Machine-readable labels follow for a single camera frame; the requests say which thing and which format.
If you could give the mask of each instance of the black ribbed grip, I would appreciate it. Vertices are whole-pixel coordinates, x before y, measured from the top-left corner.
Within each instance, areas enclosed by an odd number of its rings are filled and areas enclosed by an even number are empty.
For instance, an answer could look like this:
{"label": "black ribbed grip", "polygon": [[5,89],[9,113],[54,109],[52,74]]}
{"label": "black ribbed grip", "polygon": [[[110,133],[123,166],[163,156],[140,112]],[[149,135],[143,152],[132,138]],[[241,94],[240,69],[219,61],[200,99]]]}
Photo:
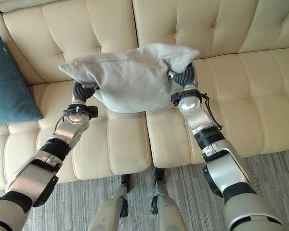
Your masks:
{"label": "black ribbed grip", "polygon": [[216,141],[225,139],[225,137],[217,127],[205,128],[199,133],[195,134],[194,137],[201,150]]}
{"label": "black ribbed grip", "polygon": [[195,70],[193,65],[190,63],[183,73],[175,74],[172,80],[184,87],[187,84],[193,83],[194,78],[195,78]]}
{"label": "black ribbed grip", "polygon": [[94,88],[84,88],[82,87],[81,83],[78,83],[78,82],[74,83],[73,95],[76,98],[86,101],[88,98],[93,96],[94,93],[95,93]]}

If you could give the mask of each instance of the white pillow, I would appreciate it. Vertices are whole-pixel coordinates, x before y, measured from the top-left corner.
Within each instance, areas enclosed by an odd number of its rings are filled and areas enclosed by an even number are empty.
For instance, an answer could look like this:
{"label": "white pillow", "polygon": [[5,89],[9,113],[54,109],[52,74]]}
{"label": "white pillow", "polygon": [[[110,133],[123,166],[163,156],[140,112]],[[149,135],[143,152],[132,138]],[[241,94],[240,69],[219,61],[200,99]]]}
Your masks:
{"label": "white pillow", "polygon": [[189,47],[149,44],[122,53],[102,53],[76,59],[59,68],[87,87],[99,86],[94,96],[110,110],[121,113],[169,106],[181,86],[167,77],[182,73],[199,55]]}

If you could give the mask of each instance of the leather upholstery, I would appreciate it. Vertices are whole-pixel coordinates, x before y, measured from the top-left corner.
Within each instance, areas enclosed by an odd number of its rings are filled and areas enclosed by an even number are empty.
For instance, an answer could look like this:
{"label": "leather upholstery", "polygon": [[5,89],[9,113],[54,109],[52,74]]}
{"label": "leather upholstery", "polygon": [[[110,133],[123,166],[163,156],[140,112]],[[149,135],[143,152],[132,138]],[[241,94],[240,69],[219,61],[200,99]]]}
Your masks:
{"label": "leather upholstery", "polygon": [[[0,9],[10,11],[9,2]],[[152,42],[201,52],[199,88],[240,155],[289,149],[289,0],[63,0],[0,14],[0,35],[44,116],[0,126],[0,189],[69,104],[72,81],[59,64]],[[203,161],[177,109],[119,114],[89,103],[99,118],[64,162],[60,182],[144,170],[151,150],[158,167]]]}
{"label": "leather upholstery", "polygon": [[139,46],[179,44],[199,50],[200,58],[289,47],[289,0],[133,0],[133,6]]}
{"label": "leather upholstery", "polygon": [[[51,136],[62,111],[71,101],[74,81],[30,87],[43,119],[0,126],[0,189],[13,173]],[[90,121],[80,142],[64,160],[60,182],[139,172],[151,166],[145,112],[120,114],[92,97],[99,116]]]}
{"label": "leather upholstery", "polygon": [[[199,90],[241,156],[289,149],[289,48],[199,59],[196,67]],[[146,118],[155,166],[204,162],[177,108]]]}

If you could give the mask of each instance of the sofa backrest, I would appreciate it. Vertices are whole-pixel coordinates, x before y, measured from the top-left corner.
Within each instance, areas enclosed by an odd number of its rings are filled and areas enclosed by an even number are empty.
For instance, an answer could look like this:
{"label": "sofa backrest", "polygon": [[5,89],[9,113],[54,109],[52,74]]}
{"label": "sofa backrest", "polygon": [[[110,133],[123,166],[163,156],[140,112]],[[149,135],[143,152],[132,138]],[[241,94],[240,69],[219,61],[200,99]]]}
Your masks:
{"label": "sofa backrest", "polygon": [[0,14],[0,34],[34,85],[69,80],[58,65],[77,57],[153,42],[193,47],[200,58],[286,48],[289,0],[55,1]]}

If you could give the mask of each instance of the pillow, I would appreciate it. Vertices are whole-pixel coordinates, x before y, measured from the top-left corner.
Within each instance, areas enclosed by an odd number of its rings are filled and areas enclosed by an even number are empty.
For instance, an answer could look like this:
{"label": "pillow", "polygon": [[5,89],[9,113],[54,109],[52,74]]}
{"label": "pillow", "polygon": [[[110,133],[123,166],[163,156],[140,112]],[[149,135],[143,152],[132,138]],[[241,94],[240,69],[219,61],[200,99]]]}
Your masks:
{"label": "pillow", "polygon": [[178,45],[148,44],[122,53],[93,54],[59,68],[87,87],[115,112],[133,113],[165,108],[182,87],[167,77],[182,73],[199,52]]}
{"label": "pillow", "polygon": [[0,36],[0,124],[41,118]]}

